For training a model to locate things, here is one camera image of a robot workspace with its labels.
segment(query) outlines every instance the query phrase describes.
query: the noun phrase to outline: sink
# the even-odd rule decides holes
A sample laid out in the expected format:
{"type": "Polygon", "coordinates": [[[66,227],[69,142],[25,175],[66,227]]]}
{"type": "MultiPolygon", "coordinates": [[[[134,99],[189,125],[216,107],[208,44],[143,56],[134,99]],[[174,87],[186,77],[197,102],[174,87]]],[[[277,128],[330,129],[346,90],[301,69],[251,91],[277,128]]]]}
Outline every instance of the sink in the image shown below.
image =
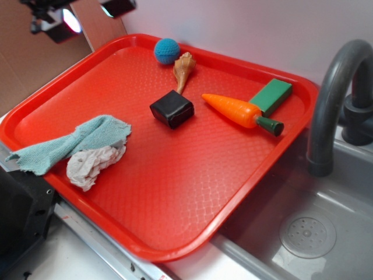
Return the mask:
{"type": "Polygon", "coordinates": [[[261,279],[371,279],[373,153],[334,143],[334,171],[312,177],[304,131],[219,230],[261,279]]]}

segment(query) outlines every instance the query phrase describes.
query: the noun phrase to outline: crumpled paper towel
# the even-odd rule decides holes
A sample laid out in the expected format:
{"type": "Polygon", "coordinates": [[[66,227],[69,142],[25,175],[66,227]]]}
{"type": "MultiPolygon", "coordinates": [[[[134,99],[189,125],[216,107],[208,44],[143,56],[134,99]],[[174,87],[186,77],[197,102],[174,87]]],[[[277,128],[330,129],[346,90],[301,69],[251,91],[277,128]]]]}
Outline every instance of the crumpled paper towel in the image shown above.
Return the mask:
{"type": "Polygon", "coordinates": [[[70,182],[83,191],[88,191],[102,169],[119,161],[126,151],[125,146],[118,149],[105,146],[100,149],[83,150],[69,159],[66,175],[70,182]]]}

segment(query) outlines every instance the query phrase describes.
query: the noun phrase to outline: blue ball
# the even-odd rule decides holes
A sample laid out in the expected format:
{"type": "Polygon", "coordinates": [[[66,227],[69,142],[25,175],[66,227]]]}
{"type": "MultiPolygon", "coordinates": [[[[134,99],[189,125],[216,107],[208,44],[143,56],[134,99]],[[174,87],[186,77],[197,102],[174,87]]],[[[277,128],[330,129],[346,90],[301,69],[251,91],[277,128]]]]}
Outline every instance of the blue ball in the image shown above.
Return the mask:
{"type": "Polygon", "coordinates": [[[172,64],[179,58],[180,47],[175,40],[165,38],[159,40],[154,48],[154,55],[162,64],[172,64]]]}

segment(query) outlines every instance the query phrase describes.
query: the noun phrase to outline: teal cloth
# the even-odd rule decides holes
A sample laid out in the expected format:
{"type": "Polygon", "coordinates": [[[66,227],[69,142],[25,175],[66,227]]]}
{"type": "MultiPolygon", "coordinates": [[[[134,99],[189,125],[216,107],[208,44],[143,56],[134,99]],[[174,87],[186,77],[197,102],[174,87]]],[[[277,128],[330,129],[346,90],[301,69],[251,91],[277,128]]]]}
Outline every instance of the teal cloth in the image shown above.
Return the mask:
{"type": "Polygon", "coordinates": [[[40,176],[61,159],[69,158],[78,151],[124,145],[130,133],[131,125],[110,115],[100,115],[79,125],[67,136],[13,152],[6,161],[17,159],[21,170],[40,176]]]}

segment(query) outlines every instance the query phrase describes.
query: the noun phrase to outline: gray faucet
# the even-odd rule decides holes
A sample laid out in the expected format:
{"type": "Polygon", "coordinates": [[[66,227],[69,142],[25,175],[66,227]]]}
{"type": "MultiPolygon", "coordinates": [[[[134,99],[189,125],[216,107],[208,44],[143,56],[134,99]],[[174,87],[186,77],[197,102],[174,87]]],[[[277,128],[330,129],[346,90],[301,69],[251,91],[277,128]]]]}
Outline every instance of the gray faucet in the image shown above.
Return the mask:
{"type": "Polygon", "coordinates": [[[307,148],[308,171],[313,176],[327,176],[333,170],[338,122],[347,143],[362,146],[373,142],[373,49],[364,40],[345,44],[322,82],[307,148]],[[345,98],[351,83],[352,93],[345,98]]]}

